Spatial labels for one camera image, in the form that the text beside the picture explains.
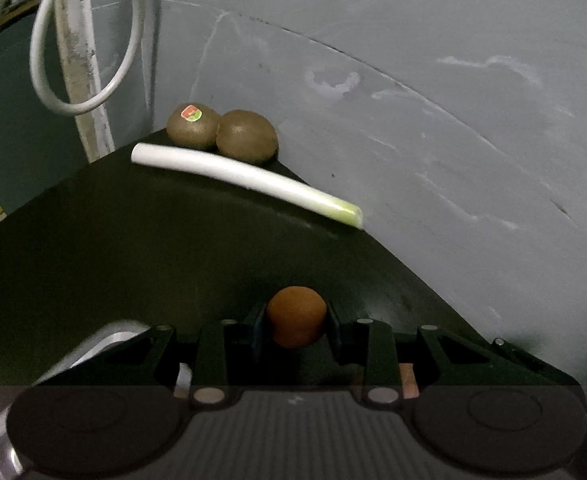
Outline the small orange tangerine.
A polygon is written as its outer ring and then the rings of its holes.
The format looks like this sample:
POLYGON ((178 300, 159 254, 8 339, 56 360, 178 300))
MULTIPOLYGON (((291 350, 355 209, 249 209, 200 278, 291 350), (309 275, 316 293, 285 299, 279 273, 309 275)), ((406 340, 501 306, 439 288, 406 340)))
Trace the small orange tangerine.
POLYGON ((274 325, 277 344, 300 347, 316 335, 327 313, 327 304, 309 287, 289 286, 269 301, 266 312, 274 325))

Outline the white leek stalk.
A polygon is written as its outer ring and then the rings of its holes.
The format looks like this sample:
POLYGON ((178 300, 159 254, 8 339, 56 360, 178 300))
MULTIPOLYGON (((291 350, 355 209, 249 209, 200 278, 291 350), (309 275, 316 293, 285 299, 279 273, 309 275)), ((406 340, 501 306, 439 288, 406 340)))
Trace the white leek stalk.
POLYGON ((284 200, 346 226, 362 230, 362 209, 312 186, 256 166, 188 148, 137 143, 132 148, 134 164, 187 172, 231 183, 247 190, 284 200))

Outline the brown kiwi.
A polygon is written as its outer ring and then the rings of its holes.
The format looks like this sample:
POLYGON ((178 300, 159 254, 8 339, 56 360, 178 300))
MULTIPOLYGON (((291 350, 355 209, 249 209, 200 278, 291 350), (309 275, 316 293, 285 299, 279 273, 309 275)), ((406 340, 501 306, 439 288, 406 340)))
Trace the brown kiwi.
POLYGON ((276 154, 280 144, 265 117, 250 110, 231 110, 220 119, 216 146, 223 156, 260 165, 276 154))

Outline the kiwi with sticker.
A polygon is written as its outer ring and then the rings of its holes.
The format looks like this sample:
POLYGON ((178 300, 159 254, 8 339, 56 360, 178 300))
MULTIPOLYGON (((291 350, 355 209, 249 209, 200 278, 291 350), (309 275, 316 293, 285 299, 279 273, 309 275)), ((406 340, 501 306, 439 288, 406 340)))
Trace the kiwi with sticker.
POLYGON ((183 103, 168 118, 170 140, 182 148, 208 150, 216 144, 221 115, 200 103, 183 103))

